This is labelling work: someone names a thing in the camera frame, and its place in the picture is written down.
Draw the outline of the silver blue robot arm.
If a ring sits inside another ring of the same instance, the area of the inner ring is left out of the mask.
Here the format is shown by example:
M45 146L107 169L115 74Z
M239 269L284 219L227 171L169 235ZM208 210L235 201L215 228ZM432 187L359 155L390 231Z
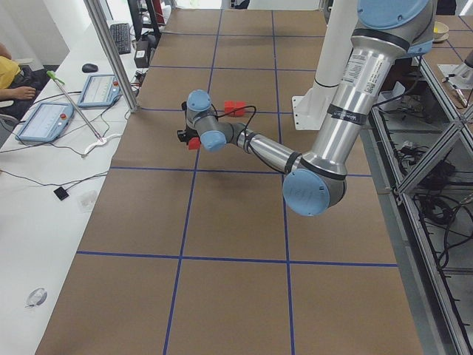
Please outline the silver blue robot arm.
M345 162L378 100L394 62L432 48L436 1L359 1L350 36L353 50L312 148L299 153L241 123L221 122L209 94L192 91L183 102L186 127L177 132L189 148L216 152L232 143L285 174L286 204L304 216L336 205L346 191Z

